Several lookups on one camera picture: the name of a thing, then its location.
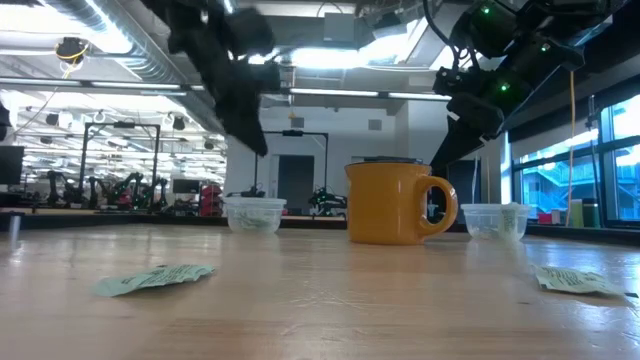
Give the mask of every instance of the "computer screen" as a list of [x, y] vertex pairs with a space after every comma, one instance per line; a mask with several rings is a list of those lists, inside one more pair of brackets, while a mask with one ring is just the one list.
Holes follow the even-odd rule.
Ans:
[[0, 146], [0, 185], [18, 185], [24, 146]]
[[200, 180], [174, 179], [174, 194], [198, 194], [200, 193]]

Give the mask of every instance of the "door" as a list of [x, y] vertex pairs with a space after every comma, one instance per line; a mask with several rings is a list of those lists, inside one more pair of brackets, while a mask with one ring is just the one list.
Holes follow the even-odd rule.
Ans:
[[291, 215], [308, 215], [309, 199], [313, 196], [314, 157], [280, 155], [278, 166], [278, 197], [286, 199]]

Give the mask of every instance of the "fluorescent light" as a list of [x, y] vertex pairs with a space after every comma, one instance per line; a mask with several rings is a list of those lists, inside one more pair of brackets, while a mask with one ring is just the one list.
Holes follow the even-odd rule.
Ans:
[[[150, 139], [148, 136], [129, 136], [127, 138], [130, 139], [130, 140], [156, 141], [156, 137], [155, 136], [152, 139]], [[179, 137], [161, 137], [160, 141], [179, 142], [179, 141], [182, 141], [182, 138], [179, 138]]]
[[110, 137], [107, 139], [107, 142], [111, 142], [113, 144], [122, 146], [122, 147], [127, 147], [129, 146], [129, 142], [127, 140], [118, 138], [118, 137]]
[[345, 3], [343, 1], [337, 1], [336, 4], [340, 6], [338, 10], [335, 6], [327, 3], [325, 6], [318, 9], [321, 6], [320, 2], [301, 2], [301, 1], [279, 1], [279, 0], [260, 0], [252, 2], [252, 6], [264, 16], [295, 16], [295, 17], [312, 17], [323, 18], [326, 13], [344, 13], [353, 14], [356, 8], [355, 3]]
[[145, 89], [145, 90], [179, 90], [180, 85], [177, 84], [147, 84], [134, 82], [111, 82], [111, 81], [92, 81], [94, 86], [106, 88], [126, 88], [126, 89]]
[[355, 90], [329, 90], [329, 89], [299, 89], [292, 88], [289, 92], [294, 95], [334, 95], [334, 96], [358, 96], [377, 97], [377, 91], [355, 91]]
[[[407, 30], [409, 30], [411, 23], [407, 24]], [[409, 59], [411, 53], [413, 53], [416, 46], [418, 46], [418, 42], [422, 39], [422, 35], [427, 31], [428, 26], [429, 23], [427, 22], [427, 19], [421, 18], [420, 21], [418, 21], [418, 24], [413, 27], [413, 31], [411, 31], [411, 35], [409, 35], [409, 39], [407, 39], [404, 47], [398, 52], [395, 59], [396, 64], [406, 62], [407, 59]]]
[[233, 5], [231, 5], [231, 0], [224, 0], [224, 8], [227, 9], [229, 14], [233, 14]]
[[309, 69], [352, 69], [365, 65], [357, 50], [301, 48], [291, 53], [294, 66]]
[[407, 41], [407, 34], [396, 34], [381, 37], [372, 43], [358, 50], [362, 64], [367, 64], [372, 60], [382, 60], [395, 57], [403, 44]]
[[[274, 56], [278, 55], [278, 53], [280, 53], [280, 49], [278, 48], [274, 48], [269, 54], [262, 56], [262, 55], [251, 55], [249, 57], [249, 64], [252, 65], [262, 65], [265, 62], [267, 62], [267, 60], [273, 58]], [[276, 61], [280, 61], [280, 57], [276, 57], [275, 58]]]
[[80, 86], [80, 81], [61, 79], [29, 79], [0, 77], [0, 82], [13, 85], [37, 85], [37, 86]]
[[184, 91], [161, 91], [161, 90], [142, 90], [140, 95], [144, 96], [187, 96]]
[[435, 100], [435, 101], [449, 101], [450, 96], [438, 95], [438, 94], [419, 94], [419, 93], [389, 93], [391, 99], [402, 100]]

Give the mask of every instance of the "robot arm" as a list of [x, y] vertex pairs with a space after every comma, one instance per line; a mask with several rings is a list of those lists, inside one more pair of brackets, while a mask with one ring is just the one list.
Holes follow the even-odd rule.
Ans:
[[[470, 6], [449, 39], [440, 33], [454, 51], [454, 64], [438, 71], [433, 89], [452, 97], [447, 109], [458, 120], [448, 118], [449, 133], [432, 165], [444, 166], [476, 150], [483, 145], [481, 137], [495, 139], [509, 117], [558, 68], [573, 71], [584, 65], [583, 45], [624, 4], [624, 0], [529, 0], [514, 11], [499, 0], [483, 0]], [[468, 71], [458, 67], [463, 49], [473, 63]], [[503, 59], [496, 70], [482, 70], [476, 51]]]
[[[280, 87], [275, 63], [250, 66], [253, 54], [268, 55], [275, 43], [266, 19], [255, 9], [226, 15], [217, 1], [142, 0], [171, 29], [171, 53], [184, 52], [216, 101], [215, 113], [225, 131], [258, 155], [267, 143], [258, 119], [260, 92]], [[206, 12], [207, 21], [201, 14]]]

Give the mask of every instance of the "crumpled paper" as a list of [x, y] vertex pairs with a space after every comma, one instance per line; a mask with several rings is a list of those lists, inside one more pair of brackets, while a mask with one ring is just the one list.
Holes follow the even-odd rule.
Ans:
[[532, 265], [540, 287], [546, 290], [570, 292], [574, 294], [602, 293], [606, 295], [633, 296], [621, 287], [610, 283], [602, 275], [567, 268]]
[[155, 286], [197, 281], [201, 276], [213, 272], [208, 265], [163, 266], [145, 272], [123, 277], [111, 277], [100, 280], [93, 292], [100, 296], [118, 296], [132, 291]]

